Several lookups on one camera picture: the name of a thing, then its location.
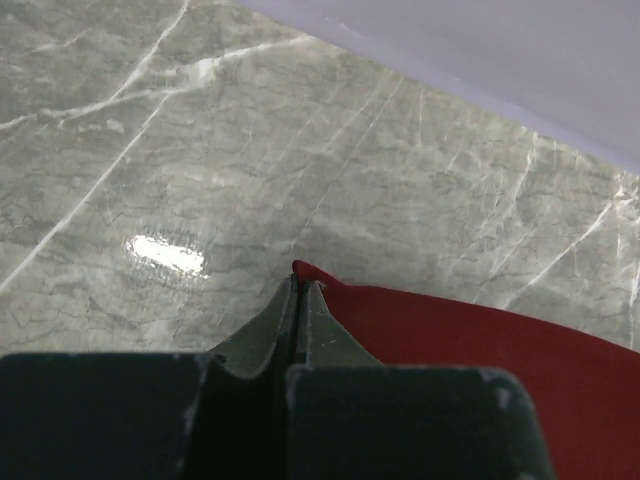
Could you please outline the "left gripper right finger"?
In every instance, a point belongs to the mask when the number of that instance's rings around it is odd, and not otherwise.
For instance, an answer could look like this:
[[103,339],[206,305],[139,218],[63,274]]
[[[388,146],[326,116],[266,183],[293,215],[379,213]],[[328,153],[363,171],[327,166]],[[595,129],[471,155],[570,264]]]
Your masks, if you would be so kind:
[[386,366],[305,285],[287,372],[291,479],[551,479],[534,405],[511,373]]

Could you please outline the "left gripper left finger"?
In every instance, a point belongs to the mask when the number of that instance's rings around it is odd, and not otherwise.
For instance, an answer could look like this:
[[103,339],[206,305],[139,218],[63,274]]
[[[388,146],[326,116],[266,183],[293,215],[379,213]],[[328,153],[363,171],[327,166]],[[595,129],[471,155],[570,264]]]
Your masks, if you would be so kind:
[[279,479],[296,281],[206,352],[1,360],[5,479]]

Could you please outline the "dark red t-shirt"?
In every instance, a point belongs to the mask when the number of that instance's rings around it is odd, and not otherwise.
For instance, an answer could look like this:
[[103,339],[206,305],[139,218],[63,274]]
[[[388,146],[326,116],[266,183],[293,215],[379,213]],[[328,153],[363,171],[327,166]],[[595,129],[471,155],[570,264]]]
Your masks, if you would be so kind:
[[535,318],[405,291],[348,285],[296,260],[333,317],[390,365],[505,369],[533,399],[562,479],[639,476],[639,355]]

